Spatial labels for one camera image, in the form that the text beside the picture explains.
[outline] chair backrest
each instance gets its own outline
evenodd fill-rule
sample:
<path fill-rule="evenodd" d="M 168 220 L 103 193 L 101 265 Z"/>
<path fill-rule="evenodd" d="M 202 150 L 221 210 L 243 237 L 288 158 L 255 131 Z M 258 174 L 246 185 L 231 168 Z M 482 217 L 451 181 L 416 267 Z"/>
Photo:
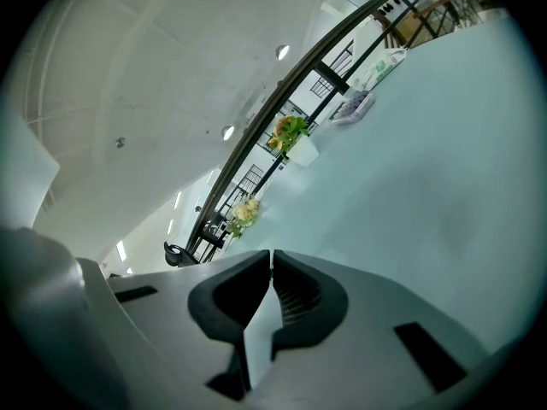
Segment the chair backrest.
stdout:
<path fill-rule="evenodd" d="M 173 267 L 186 267 L 198 264 L 198 261 L 191 256 L 186 249 L 177 246 L 176 244 L 163 243 L 165 250 L 165 261 Z"/>

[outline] black slot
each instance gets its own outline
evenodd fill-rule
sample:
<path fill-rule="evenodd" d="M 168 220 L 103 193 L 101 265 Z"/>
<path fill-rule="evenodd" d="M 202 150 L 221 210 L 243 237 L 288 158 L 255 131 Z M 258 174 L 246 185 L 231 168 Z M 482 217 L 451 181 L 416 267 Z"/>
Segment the black slot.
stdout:
<path fill-rule="evenodd" d="M 151 285 L 143 285 L 142 287 L 138 287 L 136 289 L 119 291 L 118 293 L 114 293 L 114 296 L 116 296 L 118 302 L 122 304 L 123 302 L 133 301 L 139 297 L 154 295 L 154 293 L 157 293 L 157 290 L 154 287 Z"/>
<path fill-rule="evenodd" d="M 414 322 L 394 330 L 438 393 L 465 378 L 466 372 L 420 325 Z"/>

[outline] white vase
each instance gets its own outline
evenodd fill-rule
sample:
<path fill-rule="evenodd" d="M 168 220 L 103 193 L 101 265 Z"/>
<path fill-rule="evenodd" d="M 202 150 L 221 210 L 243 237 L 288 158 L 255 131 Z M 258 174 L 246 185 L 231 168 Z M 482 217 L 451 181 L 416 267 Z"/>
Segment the white vase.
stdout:
<path fill-rule="evenodd" d="M 297 143 L 287 152 L 287 157 L 302 167 L 309 166 L 318 155 L 314 142 L 304 134 L 298 137 Z"/>

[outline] railing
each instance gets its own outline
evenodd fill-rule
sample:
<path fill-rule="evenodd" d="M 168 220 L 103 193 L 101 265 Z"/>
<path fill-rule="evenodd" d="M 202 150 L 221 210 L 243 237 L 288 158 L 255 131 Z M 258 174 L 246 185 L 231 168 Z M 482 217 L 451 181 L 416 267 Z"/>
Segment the railing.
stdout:
<path fill-rule="evenodd" d="M 232 183 L 235 186 L 232 187 L 221 207 L 215 211 L 214 216 L 209 218 L 197 240 L 196 247 L 192 251 L 192 255 L 200 263 L 211 261 L 215 256 L 216 250 L 222 248 L 226 228 L 232 218 L 232 208 L 252 194 L 253 190 L 260 183 L 263 174 L 264 172 L 253 164 L 237 185 Z M 198 248 L 203 245 L 203 242 L 206 244 L 199 251 Z"/>
<path fill-rule="evenodd" d="M 334 89 L 325 96 L 323 101 L 317 107 L 317 109 L 308 117 L 308 122 L 313 123 L 319 114 L 325 109 L 329 102 L 334 98 L 337 92 L 344 94 L 349 86 L 347 80 L 351 75 L 364 63 L 364 61 L 370 56 L 374 49 L 382 43 L 388 35 L 393 34 L 397 37 L 398 32 L 396 30 L 397 23 L 399 23 L 405 15 L 410 11 L 415 12 L 415 18 L 420 21 L 419 29 L 425 27 L 433 38 L 436 38 L 438 34 L 433 31 L 427 20 L 419 14 L 415 5 L 420 0 L 401 0 L 407 8 L 392 22 L 385 30 L 378 36 L 378 38 L 370 45 L 370 47 L 361 56 L 353 61 L 353 65 L 349 68 L 343 76 L 338 75 L 332 70 L 322 59 L 326 54 L 331 51 L 343 38 L 345 38 L 351 31 L 353 31 L 363 20 L 370 15 L 375 17 L 382 17 L 378 12 L 382 5 L 386 4 L 390 0 L 370 0 L 362 5 L 355 12 L 347 16 L 344 20 L 338 23 L 325 37 L 323 37 L 309 52 L 308 54 L 287 74 L 287 76 L 281 81 L 277 89 L 273 92 L 272 96 L 263 104 L 261 110 L 256 115 L 255 119 L 249 124 L 241 140 L 238 142 L 234 151 L 228 158 L 224 168 L 213 185 L 211 192 L 203 205 L 203 209 L 199 214 L 196 224 L 194 225 L 191 235 L 188 239 L 186 248 L 194 253 L 196 250 L 197 242 L 202 236 L 202 232 L 205 226 L 211 220 L 212 215 L 215 212 L 215 207 L 218 201 L 221 199 L 227 186 L 232 181 L 232 178 L 237 173 L 238 169 L 243 164 L 245 158 L 252 150 L 258 139 L 268 128 L 272 119 L 276 113 L 283 107 L 285 102 L 289 100 L 291 94 L 295 89 L 303 82 L 303 80 L 312 72 L 316 71 L 322 78 L 324 78 Z M 407 47 L 412 45 L 415 38 L 406 44 Z M 260 190 L 270 176 L 279 167 L 279 164 L 283 161 L 283 156 L 277 157 L 273 165 L 263 175 L 261 181 L 256 186 L 254 192 Z"/>
<path fill-rule="evenodd" d="M 345 49 L 342 50 L 338 56 L 336 56 L 330 67 L 338 76 L 344 76 L 348 66 L 351 64 L 352 59 L 353 41 L 351 41 Z M 317 97 L 323 98 L 327 93 L 331 92 L 333 88 L 334 87 L 329 84 L 328 80 L 325 78 L 319 78 L 319 80 L 314 83 L 314 86 L 311 87 L 310 91 Z"/>

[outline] white ceiling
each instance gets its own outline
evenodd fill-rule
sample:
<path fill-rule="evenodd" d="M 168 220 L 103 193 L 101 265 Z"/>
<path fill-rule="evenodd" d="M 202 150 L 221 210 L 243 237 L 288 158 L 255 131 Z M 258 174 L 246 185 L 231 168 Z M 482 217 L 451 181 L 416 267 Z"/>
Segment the white ceiling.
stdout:
<path fill-rule="evenodd" d="M 6 84 L 61 165 L 35 228 L 76 255 L 116 239 L 227 159 L 227 124 L 307 47 L 322 0 L 52 0 Z M 289 44 L 282 61 L 274 51 Z M 126 138 L 117 149 L 115 140 Z"/>

